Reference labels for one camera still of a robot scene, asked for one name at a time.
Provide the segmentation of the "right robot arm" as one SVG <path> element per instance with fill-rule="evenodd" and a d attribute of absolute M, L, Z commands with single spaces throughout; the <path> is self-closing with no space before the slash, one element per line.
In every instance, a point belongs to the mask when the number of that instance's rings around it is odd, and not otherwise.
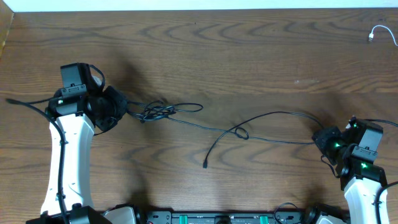
<path fill-rule="evenodd" d="M 383 119 L 358 119 L 353 116 L 340 131 L 332 126 L 316 131 L 312 140 L 327 158 L 332 174 L 340 180 L 349 208 L 351 223 L 389 223 L 385 170 L 374 164 L 383 136 L 379 123 L 397 126 Z"/>

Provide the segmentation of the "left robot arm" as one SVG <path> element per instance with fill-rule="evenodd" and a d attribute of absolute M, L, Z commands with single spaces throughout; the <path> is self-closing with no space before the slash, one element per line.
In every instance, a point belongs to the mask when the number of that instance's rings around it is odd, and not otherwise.
<path fill-rule="evenodd" d="M 105 133 L 118 124 L 127 99 L 92 69 L 87 63 L 61 66 L 63 86 L 42 112 L 52 137 L 50 177 L 40 216 L 31 223 L 109 223 L 91 198 L 91 143 L 95 128 Z"/>

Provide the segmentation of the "cardboard box edge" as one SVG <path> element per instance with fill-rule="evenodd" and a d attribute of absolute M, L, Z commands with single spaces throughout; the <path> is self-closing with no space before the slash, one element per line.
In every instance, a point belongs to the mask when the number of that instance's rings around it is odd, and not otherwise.
<path fill-rule="evenodd" d="M 6 40 L 14 19 L 14 12 L 1 0 L 0 3 L 0 55 L 3 54 Z"/>

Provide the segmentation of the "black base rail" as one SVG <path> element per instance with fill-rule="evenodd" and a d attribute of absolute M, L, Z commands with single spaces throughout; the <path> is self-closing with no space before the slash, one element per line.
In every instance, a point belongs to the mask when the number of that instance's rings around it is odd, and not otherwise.
<path fill-rule="evenodd" d="M 111 223 L 141 224 L 321 224 L 351 223 L 349 213 L 325 204 L 307 209 L 291 202 L 280 204 L 273 211 L 193 212 L 173 210 L 142 210 L 130 204 L 121 204 L 102 213 Z"/>

